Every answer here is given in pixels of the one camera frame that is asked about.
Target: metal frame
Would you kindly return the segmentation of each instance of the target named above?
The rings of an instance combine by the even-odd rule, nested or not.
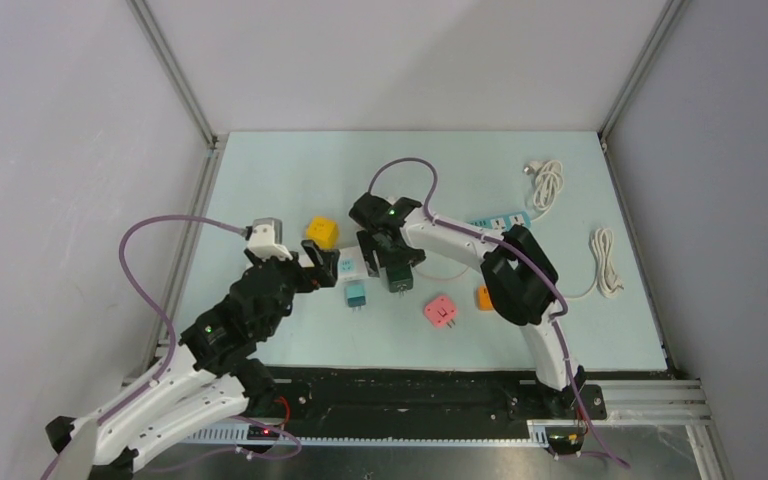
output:
[[[652,32],[638,56],[634,67],[628,75],[623,87],[615,99],[608,116],[606,117],[599,136],[602,140],[605,159],[611,172],[611,179],[617,198],[623,213],[626,226],[631,236],[631,243],[634,248],[635,258],[638,267],[643,276],[647,296],[650,300],[650,306],[653,309],[659,335],[661,335],[662,345],[665,350],[665,356],[668,360],[668,348],[663,338],[663,329],[657,317],[657,305],[649,290],[649,281],[646,275],[646,269],[641,261],[638,247],[637,235],[630,216],[628,208],[622,195],[622,191],[616,181],[616,175],[613,169],[613,162],[607,148],[606,139],[612,133],[617,122],[625,112],[634,94],[640,88],[646,74],[651,69],[658,53],[669,36],[674,30],[681,14],[688,5],[688,0],[669,0],[659,16]],[[216,180],[219,165],[227,142],[227,135],[219,137],[213,129],[204,112],[199,105],[195,94],[187,82],[175,56],[172,53],[158,23],[152,14],[147,0],[128,0],[134,17],[140,24],[146,38],[157,55],[158,61],[164,71],[169,76],[170,83],[179,95],[181,102],[192,118],[196,128],[199,130],[205,144],[210,148],[209,155],[205,159],[204,168],[198,180],[192,207],[190,212],[193,215],[202,215],[207,209],[208,200]],[[177,260],[173,265],[172,273],[165,289],[163,307],[169,312],[170,317],[174,314],[180,303],[183,285],[189,271],[195,247],[200,232],[199,225],[188,224],[178,245]],[[165,354],[168,346],[167,332],[162,328],[160,322],[152,334],[151,344],[147,347],[143,362],[142,371],[145,371],[151,362]],[[717,435],[716,427],[711,418],[711,411],[707,405],[705,394],[702,391],[701,383],[696,380],[593,380],[591,383],[602,387],[605,398],[605,406],[608,410],[607,420],[597,420],[594,423],[597,426],[668,426],[684,425],[687,429],[689,441],[691,442],[696,463],[699,466],[699,472],[703,479],[731,479],[733,474],[729,469],[726,457],[723,453],[722,445]],[[523,442],[511,442],[509,440],[494,441],[481,440],[471,441],[417,441],[417,440],[388,440],[389,443],[377,441],[356,441],[355,439],[328,439],[328,438],[304,438],[307,445],[330,445],[330,446],[385,446],[386,445],[424,445],[424,446],[542,446],[547,427],[571,426],[574,423],[566,420],[540,420],[530,421],[529,430],[534,433],[532,440]],[[229,428],[231,433],[214,433],[213,429]],[[239,440],[242,433],[240,426],[234,424],[226,426],[217,424],[203,432],[198,432],[191,437],[192,443],[217,443],[229,442],[234,439]]]
[[[219,164],[222,161],[222,155],[225,153],[225,144],[228,136],[223,135],[217,139],[216,145],[211,149],[204,159],[204,166],[199,174],[198,185],[193,195],[192,205],[187,213],[190,215],[203,216],[207,212],[208,200],[213,193],[213,186],[216,183],[216,176],[219,173]],[[184,232],[178,243],[175,253],[175,263],[169,274],[169,280],[166,282],[166,288],[163,293],[163,302],[161,306],[174,319],[178,306],[181,303],[181,294],[184,284],[187,280],[187,274],[193,261],[193,255],[198,244],[199,233],[201,233],[201,224],[187,222],[184,226]],[[159,319],[155,322],[149,342],[140,357],[141,361],[133,374],[126,378],[124,385],[129,385],[131,381],[142,375],[148,370],[148,367],[157,359],[166,354],[169,345],[168,332],[166,326]]]
[[[605,118],[602,128],[599,129],[599,138],[604,140],[611,136],[611,132],[625,112],[625,109],[631,102],[634,94],[640,88],[640,85],[646,78],[646,74],[649,73],[649,70],[655,63],[655,59],[661,52],[661,47],[663,47],[664,42],[678,24],[681,14],[684,13],[684,10],[689,3],[689,0],[669,0],[664,6],[661,15],[655,22],[655,27],[646,39],[646,43],[643,45],[643,50],[641,50],[640,54],[637,56],[637,60],[634,62],[634,66],[631,68],[628,78],[626,78],[625,83],[620,89],[619,95],[617,95],[617,98],[614,100],[614,104],[611,106],[611,110],[608,112],[608,116]]]
[[[137,23],[143,29],[151,49],[157,55],[160,65],[166,74],[169,75],[169,83],[172,84],[172,88],[175,89],[175,92],[181,98],[187,113],[201,133],[204,143],[207,144],[208,148],[213,148],[216,143],[216,134],[210,128],[210,123],[208,123],[207,117],[205,117],[198,100],[196,100],[196,96],[187,82],[187,78],[184,77],[184,73],[181,71],[175,55],[172,54],[172,50],[169,48],[169,44],[166,42],[160,26],[157,24],[154,14],[151,13],[151,9],[148,7],[148,3],[146,0],[128,0],[128,5],[131,7]]]

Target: light blue table surface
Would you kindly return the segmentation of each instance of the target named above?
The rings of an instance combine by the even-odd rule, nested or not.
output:
[[[472,220],[530,207],[531,160],[564,164],[564,189],[551,212],[532,226],[558,270],[561,292],[582,293],[593,281],[590,232],[615,232],[614,264],[625,289],[612,300],[593,292],[570,303],[562,324],[572,353],[589,370],[664,370],[666,364],[607,166],[593,132],[261,132],[231,134],[207,215],[235,225],[260,217],[284,222],[284,244],[300,250],[314,215],[336,220],[338,246],[356,244],[352,203],[387,161],[417,156],[440,174],[432,208]],[[382,175],[374,193],[425,197],[431,175],[402,164]],[[205,227],[198,240],[175,322],[183,330],[227,293],[246,267],[244,243]],[[437,276],[462,270],[429,254],[419,269]],[[415,277],[403,297],[383,279],[365,283],[367,305],[346,306],[344,286],[297,295],[293,314],[254,357],[267,365],[429,368],[442,370],[532,369],[519,329],[475,306],[480,274],[451,282]],[[459,309],[455,328],[436,329],[423,316],[441,293]]]

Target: white cable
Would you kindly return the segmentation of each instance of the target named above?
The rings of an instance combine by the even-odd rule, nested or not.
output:
[[[610,228],[597,228],[590,234],[590,250],[593,251],[593,257],[596,259],[596,275],[593,283],[586,292],[577,296],[564,297],[567,300],[580,300],[587,297],[594,288],[599,288],[605,298],[614,298],[619,295],[623,289],[622,278],[620,278],[614,268],[614,259],[612,253],[614,250],[614,232]]]
[[[546,163],[531,162],[525,172],[534,174],[534,195],[531,197],[531,203],[540,212],[531,219],[531,223],[534,223],[549,213],[555,203],[555,197],[564,189],[564,166],[558,160],[549,160]]]

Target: pink block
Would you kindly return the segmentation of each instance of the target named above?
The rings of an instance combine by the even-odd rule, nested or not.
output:
[[[437,328],[449,325],[457,315],[458,307],[448,295],[440,295],[425,306],[425,318]]]

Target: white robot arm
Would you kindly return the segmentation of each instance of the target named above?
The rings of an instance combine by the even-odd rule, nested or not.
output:
[[[507,243],[508,250],[527,255],[556,282],[557,273],[530,232],[515,227],[500,234],[444,217],[432,221],[420,207],[414,200],[391,204],[369,193],[355,202],[349,216],[363,228],[358,240],[368,267],[414,266],[425,259],[425,251],[432,251],[481,272],[494,309],[522,330],[544,402],[571,406],[566,359],[548,318],[557,302],[528,266],[499,246]],[[49,423],[46,432],[55,450],[62,451],[73,433],[94,422],[93,464],[101,467],[94,471],[114,468],[132,474],[193,432],[240,413],[256,415],[272,404],[275,384],[265,367],[248,356],[292,312],[296,293],[336,284],[339,252],[302,242],[308,257],[302,266],[299,255],[281,245],[281,222],[276,219],[254,222],[247,239],[251,267],[222,302],[183,332],[168,365],[159,362],[89,415]],[[580,386],[584,371],[570,361]]]
[[[349,216],[364,228],[358,238],[361,248],[367,250],[370,267],[415,266],[425,259],[424,252],[430,251],[482,273],[493,307],[520,326],[534,356],[538,381],[549,391],[560,394],[568,390],[564,354],[549,321],[549,315],[560,306],[529,266],[499,246],[508,243],[521,251],[556,282],[557,273],[530,232],[516,226],[500,233],[442,216],[432,221],[421,207],[408,198],[391,203],[370,193],[355,202]],[[570,362],[572,371],[579,372],[578,362],[574,358]]]
[[[93,465],[133,473],[207,425],[241,413],[257,415],[272,405],[275,384],[263,364],[248,356],[290,315],[296,293],[336,284],[339,251],[306,240],[302,266],[299,255],[281,245],[281,222],[272,218],[255,221],[247,239],[251,267],[222,302],[182,333],[169,362],[158,362],[92,413],[58,417],[46,426],[58,453],[94,422]]]

